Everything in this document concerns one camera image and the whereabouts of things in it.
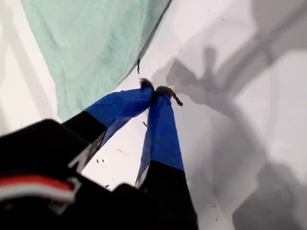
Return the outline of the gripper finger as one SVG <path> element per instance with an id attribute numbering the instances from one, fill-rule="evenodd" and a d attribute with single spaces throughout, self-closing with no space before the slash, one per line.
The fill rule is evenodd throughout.
<path id="1" fill-rule="evenodd" d="M 110 93 L 62 123 L 88 142 L 85 150 L 75 155 L 68 167 L 81 172 L 118 130 L 149 108 L 153 93 L 153 84 L 142 78 L 138 89 Z"/>
<path id="2" fill-rule="evenodd" d="M 139 189 L 150 199 L 157 230 L 197 230 L 198 220 L 184 172 L 171 98 L 159 86 L 150 105 L 138 173 Z"/>

